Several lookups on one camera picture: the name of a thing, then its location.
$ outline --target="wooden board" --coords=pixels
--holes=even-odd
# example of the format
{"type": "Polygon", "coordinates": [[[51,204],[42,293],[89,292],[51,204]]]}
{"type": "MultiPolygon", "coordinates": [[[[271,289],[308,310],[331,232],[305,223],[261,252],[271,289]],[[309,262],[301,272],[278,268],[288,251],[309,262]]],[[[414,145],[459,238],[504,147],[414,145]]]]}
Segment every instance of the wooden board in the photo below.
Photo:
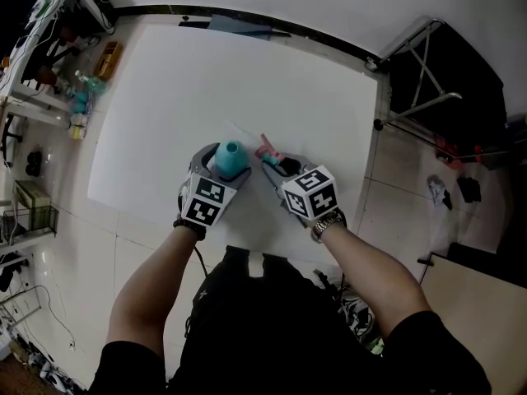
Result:
{"type": "MultiPolygon", "coordinates": [[[[252,153],[264,132],[279,151],[308,156],[332,172],[341,207],[352,221],[376,94],[373,79],[285,45],[213,30],[148,26],[106,115],[88,196],[170,224],[196,151],[237,139],[252,153]]],[[[208,239],[333,263],[279,207],[252,158],[252,176],[208,239]]]]}
{"type": "Polygon", "coordinates": [[[492,393],[525,393],[527,289],[439,256],[431,260],[422,280],[430,306],[479,361],[492,393]]]}

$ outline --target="wristwatch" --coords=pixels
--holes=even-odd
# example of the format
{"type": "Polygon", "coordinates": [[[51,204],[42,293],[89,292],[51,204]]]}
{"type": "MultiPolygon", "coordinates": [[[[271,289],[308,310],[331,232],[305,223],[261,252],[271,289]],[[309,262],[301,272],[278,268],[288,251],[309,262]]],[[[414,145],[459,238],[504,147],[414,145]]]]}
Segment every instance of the wristwatch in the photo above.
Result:
{"type": "Polygon", "coordinates": [[[340,211],[329,212],[327,215],[320,218],[315,225],[313,225],[311,228],[311,238],[317,243],[320,243],[322,241],[320,237],[326,228],[337,222],[345,223],[344,221],[343,214],[340,211]]]}
{"type": "Polygon", "coordinates": [[[178,215],[178,219],[174,221],[173,226],[175,228],[175,227],[179,227],[180,225],[196,231],[196,234],[198,235],[198,241],[205,240],[205,234],[207,233],[207,229],[203,225],[196,224],[195,222],[192,222],[192,221],[183,220],[178,215]]]}

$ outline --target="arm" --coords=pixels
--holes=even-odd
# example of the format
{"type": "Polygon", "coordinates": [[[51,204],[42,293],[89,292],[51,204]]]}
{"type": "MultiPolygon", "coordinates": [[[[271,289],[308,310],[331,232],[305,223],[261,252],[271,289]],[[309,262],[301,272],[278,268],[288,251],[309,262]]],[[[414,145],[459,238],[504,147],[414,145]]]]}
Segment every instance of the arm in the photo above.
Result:
{"type": "Polygon", "coordinates": [[[130,341],[163,358],[163,331],[198,234],[179,226],[130,277],[115,300],[108,342],[130,341]]]}
{"type": "Polygon", "coordinates": [[[375,313],[383,337],[408,316],[430,310],[421,287],[399,261],[339,223],[330,225],[321,239],[353,288],[375,313]]]}

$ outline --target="white wall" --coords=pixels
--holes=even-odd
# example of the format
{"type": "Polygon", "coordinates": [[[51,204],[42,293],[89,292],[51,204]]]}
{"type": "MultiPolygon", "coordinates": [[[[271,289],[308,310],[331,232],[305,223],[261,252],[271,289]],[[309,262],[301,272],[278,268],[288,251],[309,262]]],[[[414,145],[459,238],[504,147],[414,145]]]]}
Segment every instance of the white wall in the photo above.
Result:
{"type": "Polygon", "coordinates": [[[496,70],[505,83],[508,114],[527,112],[527,0],[111,1],[116,7],[192,4],[254,12],[321,30],[376,54],[383,54],[422,16],[440,17],[496,70]]]}

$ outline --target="white tile floor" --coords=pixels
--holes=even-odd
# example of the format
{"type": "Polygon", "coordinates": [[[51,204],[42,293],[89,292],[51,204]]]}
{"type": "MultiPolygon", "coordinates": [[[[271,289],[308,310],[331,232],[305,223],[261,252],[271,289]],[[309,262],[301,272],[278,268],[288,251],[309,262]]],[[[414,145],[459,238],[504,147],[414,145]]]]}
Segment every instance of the white tile floor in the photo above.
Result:
{"type": "MultiPolygon", "coordinates": [[[[119,80],[133,46],[146,23],[177,24],[180,16],[140,16],[120,20],[116,32],[98,48],[85,52],[77,66],[93,65],[105,42],[119,40],[124,54],[111,83],[119,80]]],[[[291,37],[282,44],[317,53],[364,72],[362,62],[313,41],[291,37]]],[[[32,248],[32,268],[21,279],[30,285],[43,285],[51,295],[53,312],[75,337],[74,350],[68,332],[51,316],[47,295],[38,289],[43,308],[19,325],[22,335],[43,347],[71,377],[89,386],[105,343],[111,306],[126,280],[170,232],[170,225],[158,226],[93,202],[86,196],[91,163],[97,139],[109,107],[114,87],[97,102],[86,139],[74,142],[64,131],[43,123],[24,124],[24,142],[16,149],[14,175],[26,179],[25,158],[35,148],[45,156],[39,182],[45,186],[60,210],[58,234],[52,244],[32,248]]],[[[387,85],[381,81],[376,116],[388,114],[387,85]]],[[[452,170],[436,160],[434,151],[386,128],[373,132],[371,153],[357,212],[349,212],[350,228],[367,242],[395,256],[419,279],[422,265],[417,259],[431,250],[446,251],[458,241],[479,249],[495,251],[506,223],[507,189],[500,172],[488,172],[480,165],[469,165],[465,174],[482,186],[483,201],[463,202],[456,188],[462,171],[452,170]],[[427,189],[427,177],[437,174],[452,194],[455,209],[434,207],[427,189]]],[[[222,258],[222,248],[206,241],[199,246],[208,268],[222,258]]],[[[302,274],[314,279],[313,269],[330,271],[331,266],[292,262],[302,274]]],[[[195,255],[185,271],[180,295],[166,327],[166,373],[178,367],[184,345],[184,321],[192,298],[203,281],[203,271],[195,255]]],[[[18,290],[19,278],[12,290],[18,290]]],[[[18,300],[18,314],[37,305],[33,295],[18,300]]]]}

